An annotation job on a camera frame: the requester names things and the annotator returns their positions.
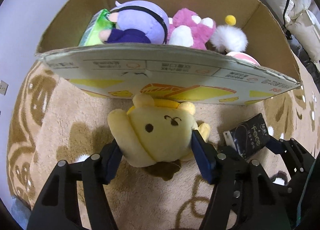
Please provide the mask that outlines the pink bear plush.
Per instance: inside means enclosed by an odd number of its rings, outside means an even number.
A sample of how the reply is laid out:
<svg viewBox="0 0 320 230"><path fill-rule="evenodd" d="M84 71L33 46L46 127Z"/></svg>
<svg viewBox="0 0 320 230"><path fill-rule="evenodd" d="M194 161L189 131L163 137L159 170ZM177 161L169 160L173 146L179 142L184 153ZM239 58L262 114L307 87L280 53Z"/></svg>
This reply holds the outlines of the pink bear plush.
<svg viewBox="0 0 320 230"><path fill-rule="evenodd" d="M206 43L216 30L210 17L202 19L197 13L183 8L169 18L167 45L206 50Z"/></svg>

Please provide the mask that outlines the beige patterned carpet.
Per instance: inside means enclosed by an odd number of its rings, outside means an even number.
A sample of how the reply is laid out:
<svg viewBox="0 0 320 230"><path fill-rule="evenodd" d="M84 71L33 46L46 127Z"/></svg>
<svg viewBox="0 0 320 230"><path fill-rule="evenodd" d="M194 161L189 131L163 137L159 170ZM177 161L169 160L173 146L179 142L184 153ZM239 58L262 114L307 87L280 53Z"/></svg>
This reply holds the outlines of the beige patterned carpet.
<svg viewBox="0 0 320 230"><path fill-rule="evenodd" d="M249 106L197 104L198 123L210 125L210 142L262 113L274 138L296 139L319 153L319 86L300 67L302 86ZM9 128L7 175L10 213L25 228L30 210L60 160L81 162L112 141L110 111L127 110L125 99L91 97L44 65L33 65L22 83ZM120 229L198 229L212 192L195 161L170 163L163 177L121 161L104 188Z"/></svg>

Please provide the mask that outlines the lavender-haired doll plush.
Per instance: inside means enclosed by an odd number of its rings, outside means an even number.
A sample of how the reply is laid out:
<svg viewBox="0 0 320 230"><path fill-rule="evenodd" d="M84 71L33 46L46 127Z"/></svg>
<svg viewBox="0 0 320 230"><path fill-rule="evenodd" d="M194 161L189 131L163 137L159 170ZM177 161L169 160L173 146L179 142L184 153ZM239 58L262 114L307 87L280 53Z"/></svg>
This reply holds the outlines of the lavender-haired doll plush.
<svg viewBox="0 0 320 230"><path fill-rule="evenodd" d="M99 32L103 43L167 43L169 17L153 2L134 0L115 2L108 20L115 26Z"/></svg>

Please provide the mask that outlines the white fluffy pompom plush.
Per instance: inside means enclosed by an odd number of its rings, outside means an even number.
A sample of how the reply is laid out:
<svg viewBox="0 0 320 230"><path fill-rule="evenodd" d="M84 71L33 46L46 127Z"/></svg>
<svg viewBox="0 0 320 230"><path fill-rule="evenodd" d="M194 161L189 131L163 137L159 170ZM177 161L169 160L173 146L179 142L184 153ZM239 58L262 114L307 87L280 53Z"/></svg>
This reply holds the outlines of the white fluffy pompom plush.
<svg viewBox="0 0 320 230"><path fill-rule="evenodd" d="M225 17L225 24L216 27L209 41L220 53L244 52L248 45L247 36L236 26L236 18L233 15Z"/></svg>

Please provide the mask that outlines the open cardboard box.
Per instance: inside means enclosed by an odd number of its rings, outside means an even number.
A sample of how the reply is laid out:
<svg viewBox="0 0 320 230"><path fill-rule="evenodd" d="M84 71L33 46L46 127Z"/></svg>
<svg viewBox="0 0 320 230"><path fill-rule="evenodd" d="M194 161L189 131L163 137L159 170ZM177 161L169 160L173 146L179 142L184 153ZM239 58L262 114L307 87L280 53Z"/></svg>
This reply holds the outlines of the open cardboard box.
<svg viewBox="0 0 320 230"><path fill-rule="evenodd" d="M218 25L232 14L255 64L206 50L153 43L80 46L94 14L133 0L68 0L54 17L36 56L87 93L210 104L249 105L300 86L299 67L280 25L259 0L146 0L168 15L188 8Z"/></svg>

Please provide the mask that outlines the green tissue pack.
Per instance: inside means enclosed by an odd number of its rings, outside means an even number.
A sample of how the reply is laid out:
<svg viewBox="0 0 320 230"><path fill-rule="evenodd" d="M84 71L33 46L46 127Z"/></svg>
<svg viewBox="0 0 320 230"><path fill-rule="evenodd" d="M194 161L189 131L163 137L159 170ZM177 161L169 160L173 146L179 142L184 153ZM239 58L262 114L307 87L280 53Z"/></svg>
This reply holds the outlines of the green tissue pack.
<svg viewBox="0 0 320 230"><path fill-rule="evenodd" d="M78 46L102 45L103 41L99 38L99 33L102 30L114 28L114 23L108 18L109 15L110 12L107 9L102 9L94 14Z"/></svg>

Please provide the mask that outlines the upper wall socket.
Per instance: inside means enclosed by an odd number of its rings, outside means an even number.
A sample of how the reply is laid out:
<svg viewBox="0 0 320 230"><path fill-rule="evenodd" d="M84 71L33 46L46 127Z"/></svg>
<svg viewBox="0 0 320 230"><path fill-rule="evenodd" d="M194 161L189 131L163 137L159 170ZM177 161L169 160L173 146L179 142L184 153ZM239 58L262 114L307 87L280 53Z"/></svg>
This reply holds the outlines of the upper wall socket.
<svg viewBox="0 0 320 230"><path fill-rule="evenodd" d="M3 80L0 81L0 94L6 95L7 89L8 89L8 84L4 82Z"/></svg>

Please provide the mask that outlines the yellow bear plush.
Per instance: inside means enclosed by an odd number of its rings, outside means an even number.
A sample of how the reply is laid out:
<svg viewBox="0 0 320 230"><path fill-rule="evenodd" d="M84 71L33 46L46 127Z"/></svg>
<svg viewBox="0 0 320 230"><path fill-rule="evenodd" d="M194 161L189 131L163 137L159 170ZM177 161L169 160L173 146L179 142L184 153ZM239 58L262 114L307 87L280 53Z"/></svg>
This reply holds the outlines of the yellow bear plush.
<svg viewBox="0 0 320 230"><path fill-rule="evenodd" d="M132 102L128 111L111 111L107 122L125 159L133 167L191 160L193 130L204 141L209 138L210 126L197 123L196 107L191 102L154 99L142 93L135 95Z"/></svg>

